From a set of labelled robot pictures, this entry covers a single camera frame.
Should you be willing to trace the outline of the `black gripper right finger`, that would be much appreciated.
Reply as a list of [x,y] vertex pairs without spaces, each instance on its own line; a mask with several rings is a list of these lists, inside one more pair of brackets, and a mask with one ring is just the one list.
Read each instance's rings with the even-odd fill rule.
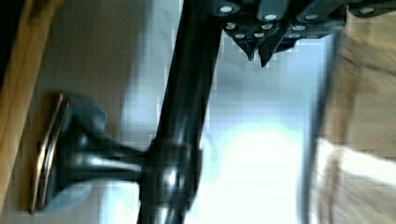
[[264,67],[269,63],[272,56],[276,53],[276,49],[281,43],[286,30],[276,31],[273,35],[265,37],[259,48],[259,56],[261,60],[261,67]]

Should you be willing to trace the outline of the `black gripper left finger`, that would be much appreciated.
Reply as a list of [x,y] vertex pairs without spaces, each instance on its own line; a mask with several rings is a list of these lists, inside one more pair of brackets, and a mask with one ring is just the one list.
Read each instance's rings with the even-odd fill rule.
[[242,51],[246,53],[247,59],[249,61],[252,61],[254,59],[254,54],[261,43],[260,38],[242,34],[234,35],[233,41]]

